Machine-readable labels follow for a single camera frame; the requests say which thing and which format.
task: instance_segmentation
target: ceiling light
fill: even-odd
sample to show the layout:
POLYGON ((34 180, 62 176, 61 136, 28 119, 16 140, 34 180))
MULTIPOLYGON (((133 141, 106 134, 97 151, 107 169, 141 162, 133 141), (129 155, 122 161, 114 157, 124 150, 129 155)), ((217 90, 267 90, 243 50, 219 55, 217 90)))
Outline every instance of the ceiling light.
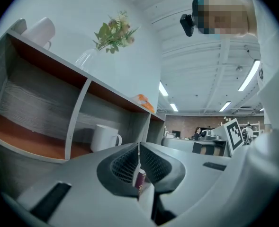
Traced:
POLYGON ((225 105, 221 108, 221 110, 219 110, 220 112, 222 112, 223 110, 225 110, 231 102, 226 102, 225 105))
POLYGON ((162 82, 159 82, 159 90, 162 93, 163 96, 168 96, 169 94, 167 93, 166 89, 164 89, 162 82))
POLYGON ((252 66, 252 68, 251 68, 247 78, 244 80, 243 84, 240 86, 238 91, 244 91, 244 89, 247 87, 247 85, 250 83, 250 81, 252 80, 253 76, 257 72, 257 69, 258 69, 260 63, 261 63, 260 60, 254 60, 253 66, 252 66))
POLYGON ((172 107, 172 109, 173 109, 174 111, 178 112, 178 109, 177 109, 177 107, 175 106, 175 104, 170 104, 170 105, 171 105, 171 107, 172 107))

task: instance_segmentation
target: white mug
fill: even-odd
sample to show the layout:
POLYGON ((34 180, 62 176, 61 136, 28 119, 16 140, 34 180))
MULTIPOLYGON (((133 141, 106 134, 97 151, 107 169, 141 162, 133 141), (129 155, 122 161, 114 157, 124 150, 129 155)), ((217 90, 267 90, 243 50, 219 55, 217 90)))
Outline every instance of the white mug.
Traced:
POLYGON ((116 137, 118 137, 118 145, 120 146, 122 138, 118 134, 117 129, 97 124, 91 143, 91 150, 95 152, 114 147, 116 144, 116 137))
POLYGON ((42 47, 49 43, 49 50, 51 47, 50 39, 55 35, 55 26, 49 18, 44 17, 21 35, 42 47))

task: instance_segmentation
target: orange object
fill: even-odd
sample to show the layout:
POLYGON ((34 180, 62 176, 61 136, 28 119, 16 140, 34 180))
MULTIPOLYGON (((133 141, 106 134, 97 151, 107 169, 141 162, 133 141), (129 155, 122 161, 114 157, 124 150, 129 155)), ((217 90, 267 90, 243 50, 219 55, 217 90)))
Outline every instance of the orange object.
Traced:
POLYGON ((150 110, 152 113, 155 113, 153 106, 149 103, 148 98, 143 94, 138 94, 137 96, 132 98, 138 104, 150 110))

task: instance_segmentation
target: white ceiling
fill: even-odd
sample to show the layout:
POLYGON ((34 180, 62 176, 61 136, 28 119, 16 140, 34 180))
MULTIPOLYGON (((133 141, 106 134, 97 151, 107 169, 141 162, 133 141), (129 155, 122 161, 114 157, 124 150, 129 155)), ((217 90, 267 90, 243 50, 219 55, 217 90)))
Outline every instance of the white ceiling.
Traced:
POLYGON ((146 14, 162 41, 161 81, 169 96, 160 94, 159 112, 173 113, 169 103, 175 103, 178 114, 184 115, 219 114, 226 101, 232 103, 222 114, 244 106, 261 108, 256 78, 243 92, 238 91, 252 58, 260 59, 255 37, 216 40, 196 29, 189 38, 179 19, 183 13, 192 13, 193 0, 131 1, 146 14), (236 71, 238 66, 243 67, 241 72, 236 71))

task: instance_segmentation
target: black camera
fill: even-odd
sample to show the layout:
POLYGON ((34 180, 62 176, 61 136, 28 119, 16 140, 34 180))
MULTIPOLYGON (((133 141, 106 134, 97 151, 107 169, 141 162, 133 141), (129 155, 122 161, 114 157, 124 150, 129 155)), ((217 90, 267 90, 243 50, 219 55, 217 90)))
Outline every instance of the black camera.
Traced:
POLYGON ((180 18, 180 23, 188 37, 191 37, 194 32, 194 22, 191 15, 183 14, 180 18))

